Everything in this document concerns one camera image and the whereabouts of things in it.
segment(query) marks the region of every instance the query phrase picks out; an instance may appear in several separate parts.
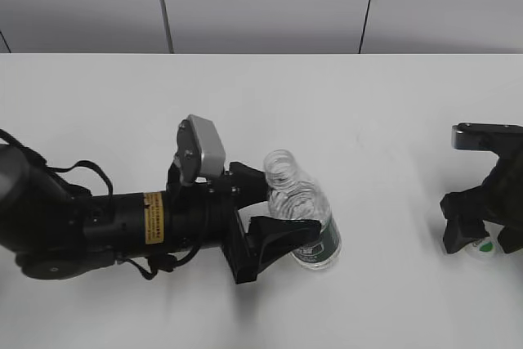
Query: gray wall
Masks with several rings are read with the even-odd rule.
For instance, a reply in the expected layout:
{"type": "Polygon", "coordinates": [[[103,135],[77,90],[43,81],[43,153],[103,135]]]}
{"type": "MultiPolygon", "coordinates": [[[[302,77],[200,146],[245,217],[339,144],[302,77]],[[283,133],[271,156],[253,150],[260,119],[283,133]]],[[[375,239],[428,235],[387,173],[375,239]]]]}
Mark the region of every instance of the gray wall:
{"type": "MultiPolygon", "coordinates": [[[[13,52],[165,53],[168,20],[178,53],[357,53],[368,1],[0,0],[0,29],[13,52]]],[[[363,52],[523,52],[521,26],[522,0],[372,0],[363,52]]]]}
{"type": "Polygon", "coordinates": [[[364,52],[522,52],[523,0],[373,0],[364,52]]]}

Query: white tabletop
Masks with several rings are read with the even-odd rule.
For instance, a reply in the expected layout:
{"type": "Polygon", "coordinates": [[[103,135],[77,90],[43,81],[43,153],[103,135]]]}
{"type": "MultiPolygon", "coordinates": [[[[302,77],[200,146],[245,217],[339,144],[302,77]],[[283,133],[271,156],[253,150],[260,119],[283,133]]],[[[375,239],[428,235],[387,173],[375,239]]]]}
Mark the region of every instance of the white tabletop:
{"type": "Polygon", "coordinates": [[[230,160],[291,150],[343,240],[329,271],[287,256],[239,286],[218,248],[151,282],[130,265],[32,280],[2,249],[0,345],[522,348],[523,253],[446,255],[439,209],[496,160],[453,150],[451,126],[523,124],[522,107],[518,55],[0,56],[0,127],[50,164],[90,159],[116,192],[161,190],[177,124],[198,114],[230,160]]]}

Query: black cable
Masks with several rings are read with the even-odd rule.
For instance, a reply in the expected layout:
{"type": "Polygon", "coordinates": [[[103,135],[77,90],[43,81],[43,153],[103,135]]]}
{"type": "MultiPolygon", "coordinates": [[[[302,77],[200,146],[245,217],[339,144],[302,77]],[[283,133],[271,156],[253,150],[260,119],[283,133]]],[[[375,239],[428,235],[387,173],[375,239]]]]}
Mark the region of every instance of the black cable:
{"type": "Polygon", "coordinates": [[[205,218],[203,221],[203,228],[201,232],[199,233],[198,240],[194,244],[193,248],[189,251],[187,255],[185,255],[182,259],[176,262],[175,267],[180,267],[185,265],[186,263],[189,263],[192,258],[198,253],[198,251],[202,248],[203,241],[205,240],[205,236],[207,235],[207,229],[209,226],[209,216],[210,216],[210,207],[209,203],[205,202],[205,218]]]}
{"type": "Polygon", "coordinates": [[[365,19],[363,22],[363,30],[361,31],[361,38],[360,38],[360,47],[358,48],[358,53],[361,53],[361,49],[363,48],[363,41],[365,39],[365,32],[367,31],[367,20],[369,19],[369,10],[370,10],[370,3],[372,0],[367,1],[367,11],[365,12],[365,19]]]}
{"type": "Polygon", "coordinates": [[[7,40],[4,37],[4,35],[3,35],[1,30],[0,30],[0,38],[2,39],[4,45],[6,46],[7,50],[9,51],[9,53],[13,53],[12,50],[11,50],[11,47],[9,47],[9,44],[7,43],[7,40]]]}
{"type": "Polygon", "coordinates": [[[167,39],[167,45],[169,53],[174,53],[174,46],[172,45],[171,26],[169,25],[169,15],[167,13],[167,5],[165,0],[159,0],[160,7],[162,9],[163,28],[165,29],[165,38],[167,39]]]}

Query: robotic arm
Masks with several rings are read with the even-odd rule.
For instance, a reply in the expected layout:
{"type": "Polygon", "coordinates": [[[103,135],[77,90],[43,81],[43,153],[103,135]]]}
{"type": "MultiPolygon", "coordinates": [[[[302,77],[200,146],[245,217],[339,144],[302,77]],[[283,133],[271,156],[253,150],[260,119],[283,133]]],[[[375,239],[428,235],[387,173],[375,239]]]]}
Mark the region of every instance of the robotic arm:
{"type": "Polygon", "coordinates": [[[245,233],[238,210],[266,200],[265,175],[241,163],[224,171],[217,130],[198,116],[181,122],[167,189],[155,193],[113,195],[96,164],[52,168],[6,132],[0,130],[0,137],[7,142],[0,145],[0,244],[31,278],[62,280],[129,262],[151,280],[186,264],[202,247],[220,246],[236,284],[242,284],[320,235],[318,221],[269,217],[251,217],[245,233]],[[98,173],[109,194],[92,196],[60,177],[76,167],[98,173]],[[172,254],[179,251],[189,252],[178,259],[172,254]],[[145,257],[149,270],[135,257],[145,257]]]}
{"type": "Polygon", "coordinates": [[[523,127],[460,123],[453,127],[453,146],[491,151],[499,160],[480,186],[441,200],[447,253],[488,236],[483,221],[504,226],[498,241],[505,253],[523,248],[523,127]]]}

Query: yellow warning label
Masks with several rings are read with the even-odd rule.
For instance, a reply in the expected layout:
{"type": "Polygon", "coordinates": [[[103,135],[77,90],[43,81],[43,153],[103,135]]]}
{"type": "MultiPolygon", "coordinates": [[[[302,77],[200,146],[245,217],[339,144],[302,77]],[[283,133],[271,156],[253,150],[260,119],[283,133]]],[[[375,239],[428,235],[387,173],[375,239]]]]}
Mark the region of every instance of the yellow warning label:
{"type": "Polygon", "coordinates": [[[163,243],[163,202],[161,192],[144,193],[145,243],[163,243]]]}

